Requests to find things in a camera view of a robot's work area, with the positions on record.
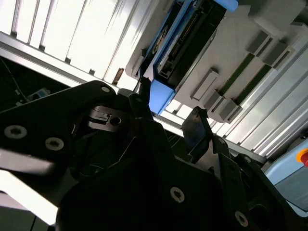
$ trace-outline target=wire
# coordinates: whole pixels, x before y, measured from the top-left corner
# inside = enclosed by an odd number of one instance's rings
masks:
[[[5,76],[8,76],[10,78],[12,77],[7,71],[6,72],[2,72],[2,74],[4,74]],[[15,86],[13,86],[6,78],[3,78],[3,79],[15,90]],[[17,80],[19,82],[19,85],[21,85],[21,83],[23,84],[22,85],[22,89],[26,89],[26,90],[30,90],[30,91],[36,91],[37,89],[39,89],[39,85],[37,85],[37,86],[30,85],[27,81],[25,81],[19,75],[18,75],[18,79]]]
[[[11,77],[12,77],[12,80],[14,81],[15,85],[16,85],[16,88],[17,90],[20,92],[20,94],[22,95],[22,97],[24,98],[24,100],[26,102],[29,102],[30,100],[23,94],[23,92],[20,90],[20,87],[18,85],[18,83],[16,82],[16,79],[14,78],[14,76],[12,75],[10,69],[8,68],[8,66],[6,65],[6,63],[4,62],[4,60],[0,57],[1,61],[3,62],[5,68],[8,70],[8,72],[10,73]]]
[[[37,219],[37,216],[34,216],[34,219],[33,219],[33,222],[32,222],[31,228],[30,228],[30,231],[33,230],[33,227],[34,227],[36,219]]]
[[[82,175],[82,176],[84,176],[84,177],[91,177],[91,175],[86,175],[86,174],[83,174],[82,172],[81,172],[81,170],[79,170],[79,172],[76,172],[77,174],[79,174],[79,175]]]
[[[97,168],[100,168],[102,170],[105,170],[103,167],[100,167],[100,166],[97,166],[97,165],[89,164],[89,166],[93,166],[93,167],[97,167]]]
[[[181,139],[181,136],[179,137],[179,139],[171,146],[171,148],[173,148]]]
[[[177,137],[177,135],[172,135],[172,136],[170,136],[169,139],[168,139],[169,143],[170,143],[171,141],[173,141],[173,139],[176,138],[176,137]]]
[[[97,154],[99,154],[102,150],[104,150],[105,148],[111,146],[113,144],[113,142],[108,142],[108,143],[103,143],[98,149],[96,149],[94,152],[92,152],[91,154],[89,154],[86,157],[86,161],[90,161],[92,158],[94,158]]]

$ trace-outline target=light blue panel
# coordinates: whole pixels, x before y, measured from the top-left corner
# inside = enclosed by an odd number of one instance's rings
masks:
[[[305,148],[308,148],[308,139],[303,141],[288,153],[284,154],[268,168],[265,175],[269,178],[273,185],[279,183],[284,178],[290,176],[292,173],[304,166],[303,163],[296,160],[296,156]]]
[[[162,84],[156,79],[153,79],[151,83],[149,103],[151,111],[158,115],[162,113],[170,100],[173,98],[174,94],[175,91],[172,88]]]
[[[214,0],[214,1],[231,12],[235,11],[236,8],[239,6],[237,0]]]

